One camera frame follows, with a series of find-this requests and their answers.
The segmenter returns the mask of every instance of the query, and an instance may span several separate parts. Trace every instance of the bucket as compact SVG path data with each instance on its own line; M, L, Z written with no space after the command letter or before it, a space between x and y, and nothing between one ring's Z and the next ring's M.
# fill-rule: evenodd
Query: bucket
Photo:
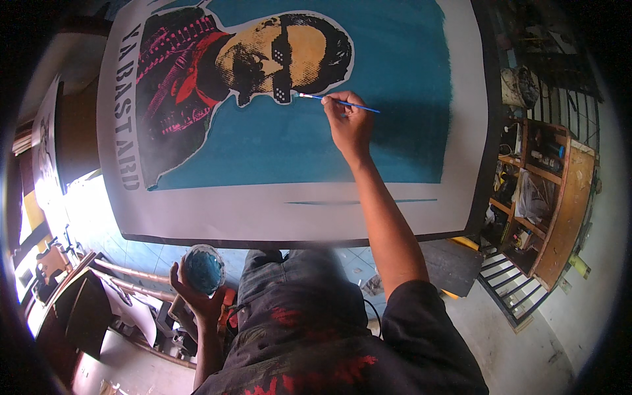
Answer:
M226 269L219 252L210 245L197 244L185 254L186 280L197 291L211 295L226 281Z
M529 69L506 68L501 71L502 103L533 109L540 97L540 89L533 81Z

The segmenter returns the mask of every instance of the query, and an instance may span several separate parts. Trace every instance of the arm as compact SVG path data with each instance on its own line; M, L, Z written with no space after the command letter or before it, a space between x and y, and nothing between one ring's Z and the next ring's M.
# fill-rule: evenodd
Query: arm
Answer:
M174 263L169 273L169 282L182 299L185 300L197 321L198 327L198 352L197 367L193 390L200 387L206 379L223 366L222 348L217 335L217 320L222 312L222 302L226 287L220 287L212 298L193 289L186 280L182 269L178 270L178 264Z
M331 98L366 105L353 92L336 92L322 100L334 143L349 164L358 187L368 241L388 300L400 284L410 280L428 281L428 272L415 235L369 154L372 113L344 106Z

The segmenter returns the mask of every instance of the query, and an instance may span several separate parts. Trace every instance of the hand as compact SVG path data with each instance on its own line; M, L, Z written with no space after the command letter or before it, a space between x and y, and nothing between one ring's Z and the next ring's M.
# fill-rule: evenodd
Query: hand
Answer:
M321 100L329 119L334 143L353 169L370 158L368 143L371 140L371 129L373 129L373 114L361 108L345 106L336 100L360 106L366 106L366 104L360 96L349 90L334 92Z
M199 292L189 285L184 271L182 270L183 264L184 257L180 261L180 265L178 265L177 262L173 263L169 273L169 283L173 289L182 296L182 299L185 300L193 314L195 314L198 326L203 326L214 331L217 326L217 320L219 320L219 316L222 313L222 303L224 301L226 287L219 287L213 294L213 297L209 298L207 294Z

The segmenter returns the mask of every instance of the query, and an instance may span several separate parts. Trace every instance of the forearm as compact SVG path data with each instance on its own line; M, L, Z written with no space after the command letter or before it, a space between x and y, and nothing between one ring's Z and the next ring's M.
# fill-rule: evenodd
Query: forearm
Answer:
M349 165L358 187L375 265L388 300L395 288L406 281L428 281L422 251L370 156L351 161Z
M222 368L222 349L217 335L217 324L198 324L197 367L193 390Z

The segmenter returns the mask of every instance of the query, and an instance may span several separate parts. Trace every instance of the person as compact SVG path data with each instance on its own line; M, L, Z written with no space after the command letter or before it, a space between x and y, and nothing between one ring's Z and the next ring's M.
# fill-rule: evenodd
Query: person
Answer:
M239 107L261 94L289 104L290 90L317 94L348 79L352 41L334 24L289 12L226 29L203 6L148 18L136 84L145 187L202 146L214 109L229 96Z
M278 251L250 250L239 287L239 333L222 361L216 327L224 290L212 298L197 293L174 264L173 288L198 322L195 394L488 393L371 159L372 114L334 99L365 104L353 92L322 100L355 177L382 277L384 340L368 331L362 293L331 251L292 251L283 261Z

